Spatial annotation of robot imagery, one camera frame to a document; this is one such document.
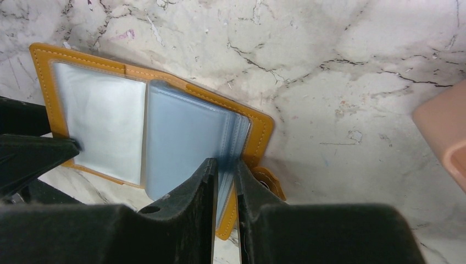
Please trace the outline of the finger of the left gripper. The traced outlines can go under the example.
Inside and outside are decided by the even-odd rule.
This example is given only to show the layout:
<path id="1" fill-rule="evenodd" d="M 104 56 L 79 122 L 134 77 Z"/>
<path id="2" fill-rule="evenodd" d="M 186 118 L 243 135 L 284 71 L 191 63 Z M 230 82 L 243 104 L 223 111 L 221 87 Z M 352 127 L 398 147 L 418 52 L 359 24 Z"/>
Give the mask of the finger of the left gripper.
<path id="1" fill-rule="evenodd" d="M 13 196 L 79 153 L 71 139 L 1 135 L 1 198 Z"/>

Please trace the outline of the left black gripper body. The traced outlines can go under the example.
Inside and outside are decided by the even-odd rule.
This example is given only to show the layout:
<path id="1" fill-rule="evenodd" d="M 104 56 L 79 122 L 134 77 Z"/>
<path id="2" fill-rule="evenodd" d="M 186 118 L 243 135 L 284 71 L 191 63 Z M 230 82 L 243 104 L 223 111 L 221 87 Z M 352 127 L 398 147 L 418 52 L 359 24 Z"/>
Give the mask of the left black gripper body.
<path id="1" fill-rule="evenodd" d="M 46 134 L 50 132 L 51 127 L 45 106 L 1 97 L 1 135 L 46 137 Z M 39 183 L 37 180 L 38 178 L 13 196 L 1 198 L 1 203 L 75 201 L 52 187 Z"/>

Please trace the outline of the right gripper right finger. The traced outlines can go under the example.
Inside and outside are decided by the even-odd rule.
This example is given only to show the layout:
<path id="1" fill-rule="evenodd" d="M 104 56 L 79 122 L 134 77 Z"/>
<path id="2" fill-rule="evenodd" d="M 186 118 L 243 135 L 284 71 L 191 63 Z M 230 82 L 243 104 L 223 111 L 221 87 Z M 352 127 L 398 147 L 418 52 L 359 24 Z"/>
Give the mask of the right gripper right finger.
<path id="1" fill-rule="evenodd" d="M 234 169 L 242 263 L 424 263 L 402 215 L 379 203 L 290 205 Z"/>

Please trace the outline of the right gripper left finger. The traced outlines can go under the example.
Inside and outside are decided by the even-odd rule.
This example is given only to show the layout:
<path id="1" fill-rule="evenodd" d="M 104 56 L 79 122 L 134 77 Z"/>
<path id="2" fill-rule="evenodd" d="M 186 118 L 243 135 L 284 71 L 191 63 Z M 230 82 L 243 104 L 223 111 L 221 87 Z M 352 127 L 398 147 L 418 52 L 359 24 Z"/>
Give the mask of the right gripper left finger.
<path id="1" fill-rule="evenodd" d="M 125 205 L 1 207 L 1 263 L 212 263 L 218 163 L 140 211 Z"/>

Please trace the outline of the yellow leather card holder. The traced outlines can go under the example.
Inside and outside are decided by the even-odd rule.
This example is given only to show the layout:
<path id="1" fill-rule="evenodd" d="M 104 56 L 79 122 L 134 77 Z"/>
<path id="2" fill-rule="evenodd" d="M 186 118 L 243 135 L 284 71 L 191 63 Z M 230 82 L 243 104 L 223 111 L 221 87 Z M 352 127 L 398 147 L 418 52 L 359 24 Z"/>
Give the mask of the yellow leather card holder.
<path id="1" fill-rule="evenodd" d="M 259 165 L 274 128 L 267 114 L 163 71 L 44 43 L 33 43 L 30 53 L 52 135 L 80 147 L 65 166 L 142 188 L 157 200 L 216 158 L 220 239 L 237 219 L 237 160 L 285 199 L 278 179 Z"/>

